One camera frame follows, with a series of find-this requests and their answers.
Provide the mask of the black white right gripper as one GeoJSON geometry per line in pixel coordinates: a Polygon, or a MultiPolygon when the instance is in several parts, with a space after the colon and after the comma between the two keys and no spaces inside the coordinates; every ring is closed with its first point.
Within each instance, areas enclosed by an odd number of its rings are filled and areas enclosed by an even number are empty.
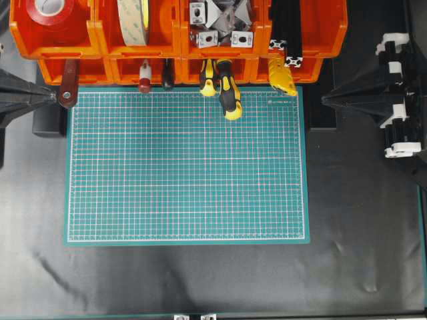
{"type": "Polygon", "coordinates": [[[322,96],[337,111],[371,116],[384,130],[386,158],[426,150],[426,53],[408,33],[385,33],[376,47],[383,81],[352,81],[322,96]]]}

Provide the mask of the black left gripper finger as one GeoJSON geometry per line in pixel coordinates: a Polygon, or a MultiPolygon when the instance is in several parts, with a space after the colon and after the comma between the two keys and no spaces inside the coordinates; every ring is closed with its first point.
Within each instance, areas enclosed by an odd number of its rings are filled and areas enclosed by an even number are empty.
{"type": "Polygon", "coordinates": [[[1,69],[1,126],[40,107],[57,103],[57,94],[1,69]]]}

